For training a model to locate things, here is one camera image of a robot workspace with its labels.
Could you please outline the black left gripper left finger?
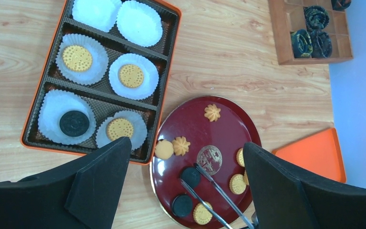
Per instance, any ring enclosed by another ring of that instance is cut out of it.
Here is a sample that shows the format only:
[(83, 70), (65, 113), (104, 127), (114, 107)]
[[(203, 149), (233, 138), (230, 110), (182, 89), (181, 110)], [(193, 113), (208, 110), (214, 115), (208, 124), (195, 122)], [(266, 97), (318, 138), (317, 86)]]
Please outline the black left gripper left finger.
[(17, 182), (0, 182), (0, 229), (109, 229), (132, 144), (119, 138)]

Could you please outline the black chocolate cookie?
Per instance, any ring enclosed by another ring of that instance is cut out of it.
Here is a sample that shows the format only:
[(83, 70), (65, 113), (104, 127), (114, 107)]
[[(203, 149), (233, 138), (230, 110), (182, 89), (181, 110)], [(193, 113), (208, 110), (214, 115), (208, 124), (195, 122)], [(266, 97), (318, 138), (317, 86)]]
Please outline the black chocolate cookie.
[(178, 195), (173, 200), (171, 209), (175, 216), (186, 217), (193, 209), (193, 201), (187, 194)]
[(180, 178), (191, 188), (196, 188), (200, 183), (201, 174), (195, 167), (186, 167), (180, 174)]
[(87, 132), (90, 121), (81, 111), (69, 111), (60, 118), (59, 126), (65, 135), (78, 137)]

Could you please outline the orange box lid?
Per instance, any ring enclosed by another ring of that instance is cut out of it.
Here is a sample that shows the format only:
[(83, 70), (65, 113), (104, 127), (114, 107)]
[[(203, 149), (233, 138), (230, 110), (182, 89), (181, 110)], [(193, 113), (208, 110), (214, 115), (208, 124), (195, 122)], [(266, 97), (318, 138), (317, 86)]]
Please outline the orange box lid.
[(277, 148), (272, 153), (320, 176), (346, 182), (341, 147), (334, 127)]

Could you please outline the metal tongs white handle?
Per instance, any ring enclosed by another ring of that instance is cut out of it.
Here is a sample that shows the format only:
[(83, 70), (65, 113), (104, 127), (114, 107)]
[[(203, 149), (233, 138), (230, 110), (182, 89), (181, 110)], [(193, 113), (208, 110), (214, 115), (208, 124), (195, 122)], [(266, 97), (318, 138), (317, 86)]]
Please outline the metal tongs white handle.
[(180, 182), (181, 185), (186, 189), (187, 193), (190, 194), (194, 199), (196, 199), (198, 203), (201, 202), (212, 214), (213, 217), (211, 221), (208, 224), (204, 225), (207, 229), (211, 227), (210, 223), (212, 223), (213, 219), (217, 220), (217, 225), (223, 226), (226, 229), (231, 229), (232, 226), (230, 224), (236, 219), (241, 219), (246, 224), (246, 229), (258, 228), (259, 224), (257, 221), (257, 216), (255, 214), (252, 215), (251, 219), (246, 217), (244, 215), (244, 211), (236, 205), (236, 203), (230, 198), (230, 196), (211, 175), (209, 175), (197, 163), (194, 163), (192, 167), (195, 167), (201, 174), (199, 185), (196, 188), (191, 188), (181, 178)]

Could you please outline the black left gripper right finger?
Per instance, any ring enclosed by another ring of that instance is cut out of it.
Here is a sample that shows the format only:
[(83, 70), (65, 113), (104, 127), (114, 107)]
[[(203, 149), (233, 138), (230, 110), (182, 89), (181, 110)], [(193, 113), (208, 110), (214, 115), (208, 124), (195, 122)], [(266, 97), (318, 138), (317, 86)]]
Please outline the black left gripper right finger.
[(261, 229), (366, 229), (366, 188), (278, 158), (255, 143), (244, 162)]

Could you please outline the orange cookie box tray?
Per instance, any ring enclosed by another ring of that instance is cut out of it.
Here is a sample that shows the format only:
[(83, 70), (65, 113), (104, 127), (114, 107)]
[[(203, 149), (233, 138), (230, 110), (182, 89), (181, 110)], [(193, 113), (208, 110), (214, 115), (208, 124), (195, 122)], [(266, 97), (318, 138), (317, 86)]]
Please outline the orange cookie box tray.
[[(53, 36), (51, 49), (48, 53), (45, 68), (42, 71), (40, 84), (36, 90), (29, 117), (24, 125), (21, 143), (36, 149), (45, 149), (62, 153), (86, 155), (98, 149), (96, 133), (99, 126), (116, 112), (133, 111), (143, 118), (147, 136), (144, 143), (135, 150), (131, 150), (130, 161), (146, 165), (153, 158), (153, 149), (157, 141), (160, 125), (163, 97), (168, 80), (168, 73), (173, 56), (175, 39), (181, 19), (181, 11), (163, 0), (137, 0), (155, 9), (163, 27), (161, 40), (154, 46), (142, 47), (126, 40), (117, 29), (116, 23), (109, 32), (104, 32), (89, 25), (76, 21), (72, 17), (74, 0), (68, 0), (63, 7), (62, 16)], [(82, 85), (65, 78), (57, 64), (56, 57), (60, 49), (62, 38), (66, 34), (82, 34), (97, 40), (106, 50), (109, 57), (107, 71), (101, 80), (94, 84)], [(141, 100), (119, 96), (112, 89), (109, 82), (110, 65), (121, 55), (133, 53), (141, 55), (151, 61), (159, 74), (159, 81), (155, 91), (149, 97)], [(38, 117), (44, 96), (51, 90), (63, 90), (80, 96), (92, 108), (96, 118), (96, 128), (93, 135), (77, 145), (64, 145), (51, 141), (38, 130)]]

